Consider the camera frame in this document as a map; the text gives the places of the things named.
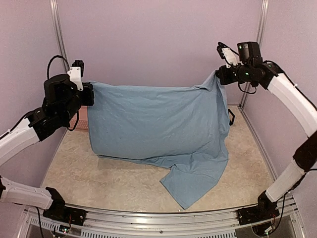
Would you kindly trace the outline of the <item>light blue printed t-shirt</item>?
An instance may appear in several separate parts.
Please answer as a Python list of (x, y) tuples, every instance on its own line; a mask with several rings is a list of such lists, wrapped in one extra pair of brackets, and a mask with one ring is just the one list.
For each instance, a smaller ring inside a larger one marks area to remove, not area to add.
[(183, 209), (218, 184), (230, 126), (214, 72), (193, 87), (92, 86), (88, 124), (96, 155), (169, 169), (160, 182)]

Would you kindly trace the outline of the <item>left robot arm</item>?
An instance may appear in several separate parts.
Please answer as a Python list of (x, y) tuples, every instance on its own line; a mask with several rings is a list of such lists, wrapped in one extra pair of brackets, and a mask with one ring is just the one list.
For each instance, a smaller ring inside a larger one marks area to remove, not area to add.
[[(0, 137), (0, 163), (3, 165), (22, 150), (42, 142), (79, 115), (82, 106), (94, 104), (93, 86), (77, 85), (69, 74), (59, 74), (44, 82), (45, 97), (41, 107), (27, 112)], [(69, 209), (54, 188), (38, 188), (0, 178), (0, 200), (49, 210), (58, 220), (69, 216)]]

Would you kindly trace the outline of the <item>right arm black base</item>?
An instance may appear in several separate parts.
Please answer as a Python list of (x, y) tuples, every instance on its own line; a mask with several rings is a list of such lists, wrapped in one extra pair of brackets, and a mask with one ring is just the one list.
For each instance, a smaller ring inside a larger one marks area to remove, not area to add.
[(264, 221), (274, 216), (278, 217), (280, 215), (277, 208), (278, 200), (272, 202), (266, 195), (266, 191), (262, 192), (258, 197), (257, 205), (237, 210), (239, 225)]

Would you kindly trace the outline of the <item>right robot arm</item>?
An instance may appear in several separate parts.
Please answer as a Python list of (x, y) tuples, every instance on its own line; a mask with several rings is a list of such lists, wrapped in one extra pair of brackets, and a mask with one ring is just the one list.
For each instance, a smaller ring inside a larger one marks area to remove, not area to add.
[(271, 203), (294, 189), (317, 162), (317, 107), (277, 63), (263, 59), (257, 42), (241, 42), (237, 50), (218, 42), (216, 50), (225, 61), (216, 71), (221, 85), (250, 83), (253, 88), (261, 86), (284, 105), (307, 137), (282, 174), (259, 196), (261, 203), (255, 206), (253, 215), (264, 220), (273, 211)]

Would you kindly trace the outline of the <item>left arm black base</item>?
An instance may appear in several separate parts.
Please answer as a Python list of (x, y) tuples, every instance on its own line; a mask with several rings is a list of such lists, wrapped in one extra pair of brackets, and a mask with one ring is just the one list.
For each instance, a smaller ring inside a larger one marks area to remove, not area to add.
[(51, 206), (43, 211), (43, 216), (69, 225), (83, 226), (87, 212), (83, 209), (66, 206), (59, 192), (51, 187), (46, 187), (53, 200)]

